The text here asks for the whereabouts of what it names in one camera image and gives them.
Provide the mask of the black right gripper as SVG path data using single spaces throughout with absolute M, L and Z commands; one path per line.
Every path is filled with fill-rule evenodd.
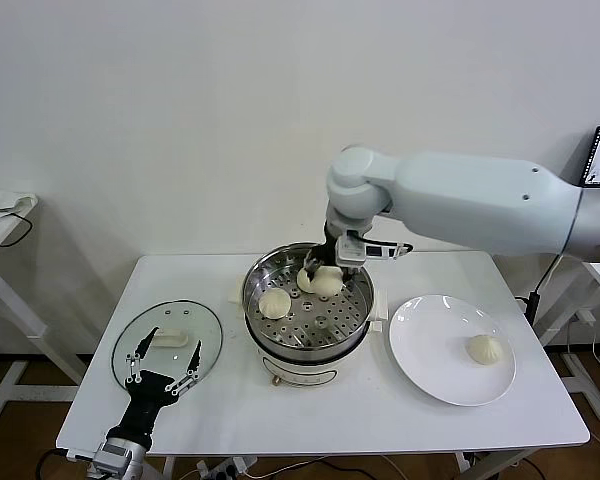
M 317 270 L 322 266 L 335 266 L 336 238 L 330 233 L 328 225 L 324 228 L 324 242 L 310 248 L 305 256 L 304 270 L 307 278 L 312 281 Z M 342 267 L 342 282 L 345 288 L 352 289 L 357 280 L 359 269 Z

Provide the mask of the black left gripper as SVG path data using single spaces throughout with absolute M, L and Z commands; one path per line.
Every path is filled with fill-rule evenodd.
M 138 445 L 151 445 L 151 434 L 159 411 L 177 401 L 178 397 L 174 395 L 184 395 L 198 383 L 201 341 L 197 342 L 185 373 L 178 380 L 149 370 L 141 370 L 141 361 L 148 353 L 158 330 L 158 326 L 151 329 L 135 350 L 126 355 L 128 375 L 125 386 L 130 401 L 120 423 L 108 431 L 108 439 L 118 438 Z

